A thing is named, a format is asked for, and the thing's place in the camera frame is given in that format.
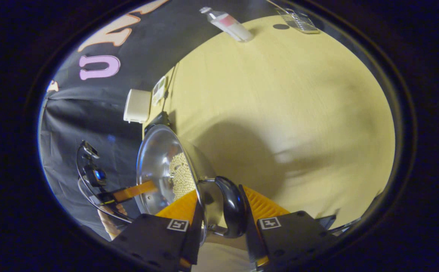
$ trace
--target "wooden table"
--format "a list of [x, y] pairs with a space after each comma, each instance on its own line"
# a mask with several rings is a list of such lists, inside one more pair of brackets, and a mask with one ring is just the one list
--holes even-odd
[[193, 50], [176, 65], [164, 110], [216, 174], [291, 212], [337, 214], [338, 227], [359, 218], [387, 183], [392, 115], [353, 53], [323, 32], [273, 27], [284, 23], [249, 21], [252, 41], [221, 33]]

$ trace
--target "plastic bottle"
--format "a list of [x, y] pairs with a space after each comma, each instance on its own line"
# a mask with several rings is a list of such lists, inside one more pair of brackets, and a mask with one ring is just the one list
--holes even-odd
[[210, 23], [228, 33], [236, 41], [248, 42], [252, 40], [253, 35], [251, 32], [226, 12], [214, 11], [210, 7], [203, 7], [199, 11], [203, 14], [207, 14]]

